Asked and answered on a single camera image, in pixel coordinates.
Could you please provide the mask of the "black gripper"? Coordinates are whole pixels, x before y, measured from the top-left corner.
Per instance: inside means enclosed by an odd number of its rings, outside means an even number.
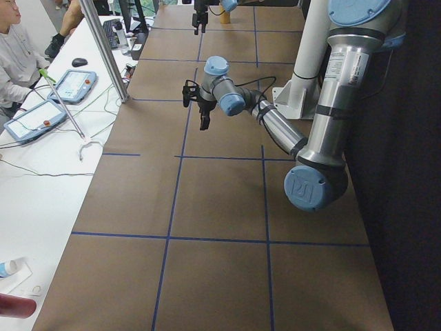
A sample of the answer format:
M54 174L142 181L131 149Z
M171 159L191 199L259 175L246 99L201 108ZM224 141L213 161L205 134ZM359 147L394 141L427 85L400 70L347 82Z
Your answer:
M185 80L182 95L184 108L188 108L191 101L197 102L201 115L199 130L207 130L210 124L210 112L216 107L217 101L212 95L206 95L206 91L197 82L190 79Z
M195 0L194 13L192 14L192 25L194 26L194 34L199 34L199 26L201 25L201 32L206 33L208 23L208 0Z

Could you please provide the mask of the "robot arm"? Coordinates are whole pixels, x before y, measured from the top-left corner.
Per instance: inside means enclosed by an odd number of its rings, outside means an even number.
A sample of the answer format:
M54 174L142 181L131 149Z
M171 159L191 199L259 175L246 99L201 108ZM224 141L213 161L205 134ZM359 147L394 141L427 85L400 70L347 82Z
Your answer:
M213 15L220 17L221 24L228 24L230 23L229 13L237 7L238 2L237 0L224 0L219 1L219 3L222 7L221 12L219 14L213 13ZM192 15L192 26L194 27L195 35L199 33L199 26L201 26L201 32L205 33L205 28L208 24L208 10L214 4L215 1L195 0L194 9L196 12Z
M212 56L200 83L185 82L183 104L198 104L201 130L215 107L230 117L250 113L296 162L284 180L289 201L322 209L347 189L343 152L360 87L371 56L402 44L407 8L406 1L312 1L291 79L272 100L235 84L227 60Z

